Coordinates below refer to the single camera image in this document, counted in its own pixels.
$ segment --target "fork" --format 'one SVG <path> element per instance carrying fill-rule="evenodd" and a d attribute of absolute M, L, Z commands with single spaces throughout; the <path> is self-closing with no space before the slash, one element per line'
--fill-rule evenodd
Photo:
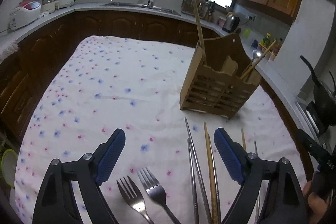
<path fill-rule="evenodd" d="M 154 177 L 147 167 L 142 170 L 138 170 L 137 173 L 151 200 L 163 207 L 174 224 L 181 224 L 181 222 L 179 222 L 172 211 L 168 208 L 166 204 L 166 192 L 156 177 Z"/>
<path fill-rule="evenodd" d="M 123 187 L 120 185 L 120 183 L 117 180 L 118 188 L 119 191 L 123 197 L 123 199 L 126 201 L 128 206 L 130 206 L 132 209 L 137 211 L 139 214 L 141 214 L 149 224 L 154 224 L 154 222 L 151 220 L 151 218 L 148 216 L 148 213 L 146 211 L 145 207 L 145 201 L 143 199 L 143 196 L 139 190 L 139 188 L 135 185 L 133 180 L 129 176 L 127 176 L 131 186 L 128 184 L 127 180 L 124 177 L 124 181 L 126 185 L 123 183 L 122 179 L 120 179 L 120 182 L 124 186 L 125 190 Z"/>

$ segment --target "metal chopstick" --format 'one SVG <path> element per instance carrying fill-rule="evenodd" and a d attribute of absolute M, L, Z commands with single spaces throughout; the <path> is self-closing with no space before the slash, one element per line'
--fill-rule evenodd
<path fill-rule="evenodd" d="M 188 138 L 188 150 L 189 150 L 189 166 L 190 166 L 190 178 L 193 192 L 193 204 L 194 204 L 194 220 L 195 224 L 199 224 L 200 218 L 198 215 L 198 203 L 197 203 L 197 192 L 196 192 L 196 181 L 195 181 L 195 172 L 194 165 L 192 160 L 191 144 L 190 139 Z"/>
<path fill-rule="evenodd" d="M 258 150 L 257 150 L 257 143 L 256 141 L 254 141 L 254 150 L 256 155 L 258 155 Z M 259 209 L 260 209 L 260 189 L 259 189 L 259 194 L 258 194 L 258 199 L 257 199 L 257 207 L 255 210 L 255 219 L 254 219 L 254 224 L 258 223 L 258 219 L 259 219 Z"/>
<path fill-rule="evenodd" d="M 214 170 L 214 173 L 215 173 L 216 202 L 217 202 L 217 224 L 221 224 L 222 218 L 221 218 L 221 204 L 219 202 L 218 180 L 217 180 L 215 159 L 213 158 L 213 152 L 212 152 L 212 145 L 211 145 L 211 139 L 210 139 L 210 137 L 209 137 L 209 141 L 210 141 L 210 149 L 211 149 L 211 157 L 212 157 L 213 170 Z"/>
<path fill-rule="evenodd" d="M 186 125 L 187 131 L 188 131 L 189 141 L 190 141 L 190 144 L 191 144 L 190 145 L 191 152 L 192 152 L 193 158 L 195 160 L 198 181 L 199 181 L 199 184 L 201 186 L 201 193 L 202 193 L 203 203 L 204 203 L 204 207 L 205 207 L 205 212 L 206 212 L 206 215 L 207 215 L 208 223 L 211 224 L 212 219 L 211 219 L 210 207 L 209 207 L 209 203 L 208 203 L 207 194 L 205 192 L 205 187 L 204 187 L 204 182 L 203 182 L 203 178 L 202 178 L 201 168 L 200 168 L 200 164 L 199 164 L 198 159 L 197 159 L 197 154 L 196 154 L 196 150 L 195 150 L 195 146 L 194 146 L 194 142 L 193 142 L 193 137 L 191 136 L 191 133 L 190 133 L 190 128 L 189 128 L 189 125 L 188 125 L 187 118 L 184 118 L 184 120 L 185 120 L 185 125 Z"/>

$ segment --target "human hand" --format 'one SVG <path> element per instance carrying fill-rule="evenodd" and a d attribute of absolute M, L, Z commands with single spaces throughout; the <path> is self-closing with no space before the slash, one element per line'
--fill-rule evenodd
<path fill-rule="evenodd" d="M 302 193 L 305 197 L 308 196 L 310 188 L 311 188 L 311 181 L 307 182 L 307 184 L 302 190 Z M 317 224 L 322 219 L 323 215 L 326 213 L 328 205 L 323 199 L 321 199 L 314 192 L 312 192 L 308 196 L 308 205 L 313 211 L 313 214 L 309 219 L 309 224 Z"/>

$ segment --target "finger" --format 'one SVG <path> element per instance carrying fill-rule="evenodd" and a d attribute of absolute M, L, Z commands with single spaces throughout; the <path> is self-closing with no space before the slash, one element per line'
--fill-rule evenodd
<path fill-rule="evenodd" d="M 322 216 L 328 209 L 328 205 L 317 194 L 311 193 L 308 197 L 308 205 L 313 210 L 315 215 Z"/>
<path fill-rule="evenodd" d="M 307 182 L 302 190 L 304 196 L 308 195 L 310 188 L 311 188 L 311 181 Z"/>

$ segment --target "kitchen counter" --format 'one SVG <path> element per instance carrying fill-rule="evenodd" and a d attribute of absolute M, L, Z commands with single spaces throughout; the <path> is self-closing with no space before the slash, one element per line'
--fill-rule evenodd
<path fill-rule="evenodd" d="M 181 20 L 189 23 L 196 23 L 195 17 L 190 15 L 181 14 L 181 16 L 163 13 L 157 10 L 145 9 L 145 8 L 135 8 L 135 7 L 114 7 L 114 6 L 104 6 L 101 7 L 102 3 L 86 3 L 86 4 L 77 4 L 72 7 L 63 8 L 56 10 L 50 15 L 46 15 L 40 19 L 37 19 L 32 24 L 18 29 L 16 31 L 10 32 L 6 35 L 0 37 L 0 63 L 8 57 L 11 53 L 17 51 L 17 44 L 23 40 L 25 37 L 33 33 L 35 30 L 43 27 L 44 25 L 62 17 L 73 13 L 74 11 L 86 11 L 86 10 L 118 10 L 126 12 L 139 12 L 151 15 L 159 15 L 163 17 L 173 18 L 176 20 Z M 211 22 L 201 20 L 201 25 L 210 30 L 215 31 L 220 36 L 228 35 L 227 32 L 223 31 L 218 25 Z M 242 44 L 246 54 L 249 58 L 252 58 L 253 48 L 250 46 L 250 43 L 247 39 L 241 38 Z M 310 133 L 309 126 L 303 116 L 301 115 L 299 109 L 295 105 L 295 102 L 300 100 L 296 97 L 288 88 L 287 83 L 284 79 L 272 68 L 272 66 L 267 62 L 267 60 L 262 60 L 256 67 L 257 71 L 261 76 L 266 80 L 266 82 L 271 86 L 276 95 L 279 97 L 281 102 L 286 107 L 293 121 L 295 122 L 298 128 L 302 128 L 305 132 Z"/>

